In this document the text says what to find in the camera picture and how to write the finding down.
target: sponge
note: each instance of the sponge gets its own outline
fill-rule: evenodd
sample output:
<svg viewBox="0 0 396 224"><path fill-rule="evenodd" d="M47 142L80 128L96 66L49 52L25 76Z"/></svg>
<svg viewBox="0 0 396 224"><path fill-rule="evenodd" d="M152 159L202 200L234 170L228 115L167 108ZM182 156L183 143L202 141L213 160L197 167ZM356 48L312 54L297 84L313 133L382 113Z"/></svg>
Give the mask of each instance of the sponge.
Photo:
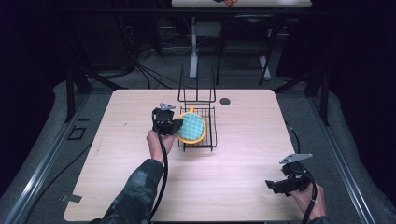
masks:
<svg viewBox="0 0 396 224"><path fill-rule="evenodd" d="M195 144L204 139L206 126L204 120L193 113L194 107L190 107L190 111L179 116L183 119L183 125L178 130L177 138L187 144Z"/></svg>

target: person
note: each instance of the person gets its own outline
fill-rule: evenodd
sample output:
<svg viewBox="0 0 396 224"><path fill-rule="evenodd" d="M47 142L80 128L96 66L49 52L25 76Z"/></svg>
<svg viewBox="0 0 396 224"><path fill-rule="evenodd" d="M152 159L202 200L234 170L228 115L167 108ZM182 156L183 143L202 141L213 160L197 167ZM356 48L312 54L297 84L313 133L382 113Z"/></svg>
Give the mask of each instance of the person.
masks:
<svg viewBox="0 0 396 224"><path fill-rule="evenodd" d="M171 151L176 137L176 134L162 136L167 154ZM149 223L157 188L163 176L163 152L158 134L148 131L146 139L151 159L146 159L134 170L123 190L108 207L104 217L93 220L91 224ZM330 224L329 218L326 217L323 188L317 185L317 189L317 203L309 217L311 220L309 224ZM312 184L303 191L290 192L303 213L311 201L311 192Z"/></svg>

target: blue scrubbing pad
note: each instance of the blue scrubbing pad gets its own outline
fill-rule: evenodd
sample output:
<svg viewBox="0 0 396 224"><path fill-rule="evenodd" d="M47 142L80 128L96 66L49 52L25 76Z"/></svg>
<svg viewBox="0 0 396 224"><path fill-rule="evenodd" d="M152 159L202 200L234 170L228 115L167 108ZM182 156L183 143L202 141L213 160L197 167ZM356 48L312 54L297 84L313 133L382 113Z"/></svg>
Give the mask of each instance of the blue scrubbing pad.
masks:
<svg viewBox="0 0 396 224"><path fill-rule="evenodd" d="M178 135L188 141L195 141L204 134L204 121L196 114L186 113L181 117L183 125L181 125Z"/></svg>

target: camouflage sleeve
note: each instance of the camouflage sleeve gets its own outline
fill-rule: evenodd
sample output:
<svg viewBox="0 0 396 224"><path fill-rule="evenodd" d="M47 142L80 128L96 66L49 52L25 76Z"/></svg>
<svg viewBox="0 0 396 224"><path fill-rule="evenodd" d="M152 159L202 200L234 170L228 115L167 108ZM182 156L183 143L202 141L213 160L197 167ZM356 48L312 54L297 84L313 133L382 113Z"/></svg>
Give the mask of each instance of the camouflage sleeve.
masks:
<svg viewBox="0 0 396 224"><path fill-rule="evenodd" d="M145 160L129 177L124 189L107 209L101 223L149 223L163 176L163 165Z"/></svg>
<svg viewBox="0 0 396 224"><path fill-rule="evenodd" d="M332 224L332 221L329 217L316 217L309 224Z"/></svg>

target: gray floor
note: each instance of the gray floor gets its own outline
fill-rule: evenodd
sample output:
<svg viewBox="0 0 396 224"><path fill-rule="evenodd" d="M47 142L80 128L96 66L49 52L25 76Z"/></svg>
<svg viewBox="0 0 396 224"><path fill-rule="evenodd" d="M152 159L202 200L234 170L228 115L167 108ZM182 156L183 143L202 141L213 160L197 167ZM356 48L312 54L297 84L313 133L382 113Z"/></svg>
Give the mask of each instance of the gray floor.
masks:
<svg viewBox="0 0 396 224"><path fill-rule="evenodd" d="M278 58L282 51L284 38L279 38L272 63L271 74L276 73ZM216 57L213 55L213 40L206 39L200 47L198 74L202 88L207 88L213 75ZM155 75L167 86L176 89L178 78L183 66L184 76L189 74L190 52L176 54L166 50L163 58L152 53L140 63L162 75ZM273 77L259 86L260 72L252 71L242 76L223 76L218 89L274 89L284 83L282 77ZM125 77L111 79L122 87L129 89L145 89L147 80L141 73L133 71ZM157 87L157 82L149 77L151 88ZM186 85L192 85L194 80L187 78ZM66 118L65 84L56 88L56 102L40 137L37 139L26 163L21 168L13 183L0 200L0 222L6 222L9 215L15 215L21 210L16 206L23 201L21 196L29 191L29 180L34 176L40 162L53 148L58 152L54 155L50 170L44 174L44 183L37 186L38 194L49 185L79 153L83 152L95 136L100 120L110 99L111 90L103 84L91 80L93 92L91 95L78 95L78 113L73 122L64 125ZM292 90L277 95L277 100L284 119L292 126L301 143L301 153L312 153L314 158L304 162L317 182L326 190L328 215L333 223L396 223L396 212L387 197L373 184L370 176L359 161L359 154L353 137L344 121L340 104L335 95L331 94L329 104L330 127L325 127L318 118L317 99L305 98L302 90L304 83ZM80 140L67 140L73 128L84 128L85 133ZM297 148L296 138L290 132L290 139ZM28 223L68 223L63 219L67 203L61 201L64 195L71 194L78 174L85 161L86 153L76 160L59 178L50 184L43 197L35 205Z"/></svg>

